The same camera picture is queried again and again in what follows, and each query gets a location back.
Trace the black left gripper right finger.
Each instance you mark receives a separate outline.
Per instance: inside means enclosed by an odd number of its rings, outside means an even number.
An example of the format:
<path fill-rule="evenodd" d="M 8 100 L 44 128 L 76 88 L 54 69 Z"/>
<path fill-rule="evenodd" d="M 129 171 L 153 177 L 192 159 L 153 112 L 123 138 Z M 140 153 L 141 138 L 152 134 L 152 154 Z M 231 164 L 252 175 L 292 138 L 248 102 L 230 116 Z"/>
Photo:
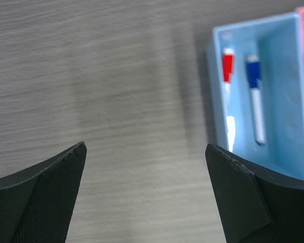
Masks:
<path fill-rule="evenodd" d="M 304 181 L 208 144 L 205 150 L 226 242 L 304 242 Z"/>

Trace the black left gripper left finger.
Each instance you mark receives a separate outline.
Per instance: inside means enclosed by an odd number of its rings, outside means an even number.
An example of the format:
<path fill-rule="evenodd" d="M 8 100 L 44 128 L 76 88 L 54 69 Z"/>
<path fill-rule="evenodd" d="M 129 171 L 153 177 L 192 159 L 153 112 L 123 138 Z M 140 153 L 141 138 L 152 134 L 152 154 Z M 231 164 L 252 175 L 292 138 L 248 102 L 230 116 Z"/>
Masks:
<path fill-rule="evenodd" d="M 85 166 L 79 142 L 0 178 L 0 242 L 65 242 Z"/>

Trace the blue whiteboard marker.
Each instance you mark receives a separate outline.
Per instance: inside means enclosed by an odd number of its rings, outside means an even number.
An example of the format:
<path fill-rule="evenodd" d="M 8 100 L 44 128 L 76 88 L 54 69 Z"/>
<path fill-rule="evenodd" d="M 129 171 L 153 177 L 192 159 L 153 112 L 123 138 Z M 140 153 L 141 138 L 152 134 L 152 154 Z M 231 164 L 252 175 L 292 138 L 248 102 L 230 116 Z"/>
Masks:
<path fill-rule="evenodd" d="M 261 90 L 259 87 L 259 82 L 261 80 L 261 69 L 260 61 L 257 55 L 249 54 L 246 56 L 246 73 L 250 89 L 255 142 L 258 145 L 263 146 L 265 145 L 265 126 L 263 119 Z"/>

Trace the red whiteboard marker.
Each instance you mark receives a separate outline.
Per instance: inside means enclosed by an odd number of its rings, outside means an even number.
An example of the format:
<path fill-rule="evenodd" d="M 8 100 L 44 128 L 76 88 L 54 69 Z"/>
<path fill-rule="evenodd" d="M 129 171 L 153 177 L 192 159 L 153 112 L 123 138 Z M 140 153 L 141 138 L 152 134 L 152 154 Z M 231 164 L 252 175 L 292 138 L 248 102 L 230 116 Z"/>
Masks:
<path fill-rule="evenodd" d="M 223 69 L 223 80 L 224 80 L 224 94 L 226 101 L 226 111 L 229 111 L 231 103 L 231 83 L 234 73 L 234 60 L 235 52 L 230 47 L 223 48 L 222 52 L 222 69 Z M 235 118 L 231 115 L 226 116 L 227 125 L 227 141 L 229 151 L 232 152 L 234 148 L 235 136 L 236 136 L 236 124 Z"/>

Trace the light blue drawer box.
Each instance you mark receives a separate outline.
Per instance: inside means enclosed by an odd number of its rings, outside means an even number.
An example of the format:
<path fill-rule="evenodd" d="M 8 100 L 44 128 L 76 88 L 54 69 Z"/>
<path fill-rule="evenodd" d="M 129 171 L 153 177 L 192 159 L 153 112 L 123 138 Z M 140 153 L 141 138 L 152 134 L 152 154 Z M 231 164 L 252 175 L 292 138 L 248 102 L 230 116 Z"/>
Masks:
<path fill-rule="evenodd" d="M 231 103 L 226 111 L 223 48 L 234 49 Z M 260 61 L 265 145 L 255 142 L 246 56 Z M 214 27 L 207 48 L 217 144 L 229 150 L 226 116 L 235 118 L 232 153 L 304 180 L 304 57 L 300 15 L 291 12 Z"/>

